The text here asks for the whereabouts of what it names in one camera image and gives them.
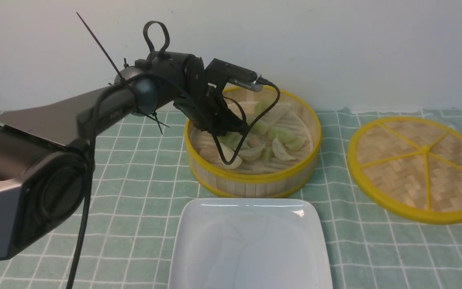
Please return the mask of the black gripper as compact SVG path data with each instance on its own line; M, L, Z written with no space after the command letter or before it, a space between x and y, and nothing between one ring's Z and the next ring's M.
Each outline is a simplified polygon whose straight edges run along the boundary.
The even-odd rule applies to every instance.
M174 106L189 118L195 128L216 136L227 133L245 135L249 125L229 109L223 92L207 81L205 66L200 57L190 57L184 67L185 95Z

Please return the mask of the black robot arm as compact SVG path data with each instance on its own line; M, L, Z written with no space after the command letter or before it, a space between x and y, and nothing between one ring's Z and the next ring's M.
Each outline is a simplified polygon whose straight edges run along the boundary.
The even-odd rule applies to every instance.
M199 129L244 134L223 99L226 84L258 73L222 60L159 52L125 65L115 83L55 104L0 114L0 261L64 223L91 192L90 140L129 114L173 102Z

